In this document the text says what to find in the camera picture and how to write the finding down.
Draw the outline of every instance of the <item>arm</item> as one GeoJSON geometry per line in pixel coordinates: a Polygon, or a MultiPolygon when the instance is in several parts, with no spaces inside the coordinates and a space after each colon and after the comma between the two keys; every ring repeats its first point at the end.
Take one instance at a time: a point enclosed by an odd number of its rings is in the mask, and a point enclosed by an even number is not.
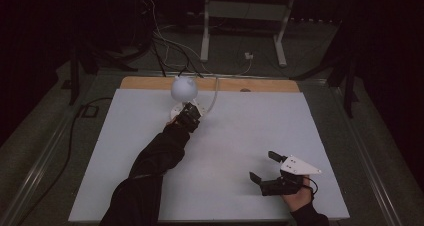
{"type": "MultiPolygon", "coordinates": [[[[303,184],[309,187],[309,179],[305,176],[303,184]]],[[[317,213],[312,205],[312,190],[302,187],[296,194],[281,195],[290,208],[290,213],[298,226],[328,226],[327,216],[317,213]]]]}
{"type": "Polygon", "coordinates": [[[156,135],[138,155],[129,177],[115,189],[100,225],[156,224],[163,174],[184,157],[189,138],[187,130],[177,123],[168,124],[156,135]]]}

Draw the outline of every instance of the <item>black jacket sleeve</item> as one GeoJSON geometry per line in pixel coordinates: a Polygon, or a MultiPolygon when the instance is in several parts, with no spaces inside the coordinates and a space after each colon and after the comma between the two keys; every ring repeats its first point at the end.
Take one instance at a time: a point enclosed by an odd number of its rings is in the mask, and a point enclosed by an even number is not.
{"type": "Polygon", "coordinates": [[[312,202],[291,212],[298,226],[329,226],[327,216],[317,213],[312,202]]]}
{"type": "Polygon", "coordinates": [[[184,157],[190,135],[176,124],[168,125],[135,160],[129,177],[116,187],[101,226],[156,225],[163,174],[184,157]]]}

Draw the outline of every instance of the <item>cable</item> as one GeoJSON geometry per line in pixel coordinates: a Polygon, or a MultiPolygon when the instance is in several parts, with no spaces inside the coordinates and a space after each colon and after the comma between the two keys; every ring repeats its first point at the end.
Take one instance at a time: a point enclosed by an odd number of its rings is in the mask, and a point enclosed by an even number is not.
{"type": "Polygon", "coordinates": [[[318,192],[318,184],[314,180],[312,180],[311,178],[309,178],[309,177],[303,177],[303,178],[304,179],[307,179],[307,180],[311,181],[313,184],[315,184],[315,188],[316,188],[315,189],[315,192],[314,192],[314,190],[313,190],[312,187],[306,186],[306,185],[302,185],[302,187],[309,188],[311,190],[311,192],[312,192],[312,195],[315,195],[318,192]]]}
{"type": "Polygon", "coordinates": [[[234,75],[234,76],[243,75],[243,74],[245,74],[245,73],[249,72],[250,68],[252,67],[252,60],[253,60],[253,57],[249,59],[249,67],[246,69],[246,71],[244,71],[243,73],[236,74],[236,75],[234,75]]]}
{"type": "MultiPolygon", "coordinates": [[[[181,54],[183,54],[185,57],[186,57],[186,60],[187,60],[187,63],[186,63],[186,65],[168,65],[168,64],[166,64],[163,60],[161,60],[161,63],[163,64],[163,65],[165,65],[165,66],[167,66],[168,68],[171,68],[171,69],[174,69],[174,70],[177,70],[177,71],[179,71],[178,69],[175,69],[175,68],[172,68],[171,66],[177,66],[177,67],[181,67],[181,66],[184,66],[185,68],[184,69],[182,69],[181,71],[180,71],[180,73],[179,73],[179,75],[181,75],[181,73],[183,73],[184,71],[188,71],[188,72],[190,72],[190,73],[195,73],[198,77],[201,77],[201,78],[203,78],[203,76],[197,71],[197,69],[196,69],[196,67],[193,65],[193,62],[190,60],[190,57],[187,55],[187,53],[180,47],[180,46],[178,46],[178,45],[174,45],[174,47],[171,47],[171,46],[169,46],[168,45],[168,47],[169,48],[171,48],[171,49],[174,49],[174,50],[177,50],[178,52],[180,52],[181,54]],[[188,68],[188,66],[189,65],[191,65],[192,67],[193,67],[193,69],[194,69],[194,72],[192,72],[189,68],[188,68]]],[[[156,52],[155,52],[155,54],[156,54],[156,56],[157,57],[159,57],[159,58],[161,58],[160,56],[159,56],[159,53],[157,52],[157,50],[156,50],[156,52]]]]}
{"type": "Polygon", "coordinates": [[[217,96],[218,96],[218,91],[219,91],[219,79],[218,79],[218,77],[216,77],[216,78],[215,78],[215,95],[214,95],[214,97],[213,97],[213,100],[212,100],[211,105],[209,105],[209,108],[208,108],[208,110],[206,111],[206,113],[205,113],[205,115],[204,115],[204,116],[206,116],[206,114],[208,114],[210,111],[212,111],[212,108],[213,108],[213,106],[215,105],[215,101],[216,101],[216,98],[217,98],[217,96]]]}
{"type": "Polygon", "coordinates": [[[160,67],[160,69],[162,71],[162,76],[166,77],[165,69],[163,68],[163,66],[165,64],[163,63],[162,58],[159,56],[159,53],[158,53],[158,51],[156,49],[156,45],[155,45],[154,42],[152,44],[152,48],[153,48],[153,54],[156,55],[156,59],[158,60],[159,67],[160,67]]]}
{"type": "Polygon", "coordinates": [[[111,100],[111,99],[112,98],[98,98],[96,100],[93,100],[93,101],[85,104],[85,105],[81,105],[80,109],[78,110],[77,114],[74,116],[74,119],[72,120],[71,131],[70,131],[70,136],[69,136],[69,141],[68,141],[68,151],[67,151],[65,163],[63,164],[62,168],[60,169],[59,174],[56,176],[56,178],[53,180],[53,182],[50,184],[50,186],[46,189],[46,191],[44,191],[44,193],[37,199],[37,201],[35,201],[35,203],[31,206],[31,208],[28,209],[27,213],[21,218],[21,220],[17,224],[18,226],[22,225],[22,223],[25,222],[25,219],[32,213],[32,211],[34,211],[34,209],[40,204],[40,202],[47,196],[47,194],[50,192],[50,190],[59,181],[60,177],[63,175],[63,172],[65,171],[66,167],[68,166],[68,163],[71,159],[72,138],[73,138],[72,135],[73,135],[73,132],[74,132],[74,125],[75,125],[75,121],[80,116],[81,112],[83,112],[84,109],[91,106],[92,103],[95,103],[95,102],[100,101],[100,100],[111,100]]]}
{"type": "MultiPolygon", "coordinates": [[[[185,48],[187,48],[187,49],[189,49],[190,51],[192,51],[199,59],[200,59],[200,56],[193,50],[193,49],[191,49],[190,47],[188,47],[188,46],[185,46],[185,45],[183,45],[183,44],[180,44],[180,43],[177,43],[177,42],[174,42],[174,41],[171,41],[171,40],[168,40],[168,39],[165,39],[163,36],[162,36],[162,34],[161,34],[161,32],[160,32],[160,29],[159,29],[159,27],[158,27],[158,24],[157,24],[157,20],[156,20],[156,16],[155,16],[155,8],[156,8],[156,6],[155,6],[155,3],[153,2],[153,0],[150,0],[150,2],[152,3],[152,6],[153,6],[153,20],[154,20],[154,22],[155,22],[155,25],[156,25],[156,30],[158,31],[157,33],[155,33],[155,32],[153,32],[154,34],[156,34],[158,37],[160,37],[162,40],[163,40],[163,42],[164,42],[164,44],[166,45],[166,54],[165,54],[165,60],[163,60],[162,62],[163,63],[166,63],[166,60],[168,59],[168,52],[169,52],[169,45],[167,44],[167,43],[172,43],[172,44],[174,44],[174,45],[178,45],[178,46],[181,46],[181,47],[185,47],[185,48]]],[[[206,69],[206,67],[203,65],[203,63],[201,63],[201,65],[202,65],[202,67],[203,67],[203,69],[206,71],[206,72],[208,72],[208,73],[210,73],[210,74],[213,74],[212,72],[210,72],[209,70],[207,70],[206,69]]]]}
{"type": "Polygon", "coordinates": [[[150,21],[150,18],[148,16],[149,12],[150,12],[150,7],[145,2],[145,0],[134,0],[134,29],[133,29],[133,35],[132,35],[132,39],[129,46],[133,46],[134,42],[136,41],[138,15],[141,18],[141,23],[147,29],[147,33],[145,33],[144,35],[145,40],[143,40],[142,42],[138,42],[138,45],[136,46],[137,52],[132,53],[130,55],[122,56],[122,57],[115,57],[108,54],[104,50],[100,50],[96,48],[94,45],[88,42],[85,42],[86,44],[85,46],[88,47],[90,50],[92,50],[95,56],[98,56],[100,58],[103,58],[109,61],[110,63],[121,68],[124,71],[137,71],[137,69],[127,66],[126,64],[124,64],[124,62],[129,63],[133,60],[138,59],[139,57],[144,55],[147,52],[147,50],[150,48],[152,33],[149,32],[149,29],[152,28],[152,26],[149,23],[150,21]],[[144,11],[142,11],[139,7],[139,5],[142,5],[142,4],[144,4],[145,6],[144,11]]]}

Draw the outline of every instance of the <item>human hand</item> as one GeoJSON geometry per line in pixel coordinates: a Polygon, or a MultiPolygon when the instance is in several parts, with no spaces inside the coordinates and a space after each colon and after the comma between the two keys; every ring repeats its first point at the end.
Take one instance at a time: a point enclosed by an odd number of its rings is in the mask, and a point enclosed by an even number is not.
{"type": "Polygon", "coordinates": [[[174,122],[177,123],[177,116],[175,116],[173,119],[171,119],[171,121],[167,122],[166,126],[173,124],[174,122]]]}
{"type": "MultiPolygon", "coordinates": [[[[309,175],[303,178],[303,184],[309,187],[309,175]]],[[[290,211],[294,212],[312,201],[312,191],[310,188],[301,187],[295,194],[281,195],[284,202],[289,206],[290,211]]]]}

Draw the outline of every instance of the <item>dark background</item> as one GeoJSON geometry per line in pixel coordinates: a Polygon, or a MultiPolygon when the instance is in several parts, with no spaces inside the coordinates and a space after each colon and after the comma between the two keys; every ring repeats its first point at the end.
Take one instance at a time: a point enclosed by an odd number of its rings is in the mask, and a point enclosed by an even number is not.
{"type": "MultiPolygon", "coordinates": [[[[120,45],[128,44],[129,36],[124,32],[130,25],[125,22],[134,22],[128,20],[134,17],[128,11],[134,6],[131,2],[134,0],[0,0],[0,145],[56,83],[55,70],[69,60],[73,35],[82,35],[102,49],[119,51],[120,45]]],[[[203,0],[155,2],[169,22],[180,25],[188,23],[186,12],[203,10],[203,0]]],[[[340,23],[323,61],[354,53],[356,76],[364,80],[422,189],[423,2],[296,0],[292,10],[295,21],[340,23]]],[[[145,40],[144,34],[140,35],[137,41],[145,40]]]]}

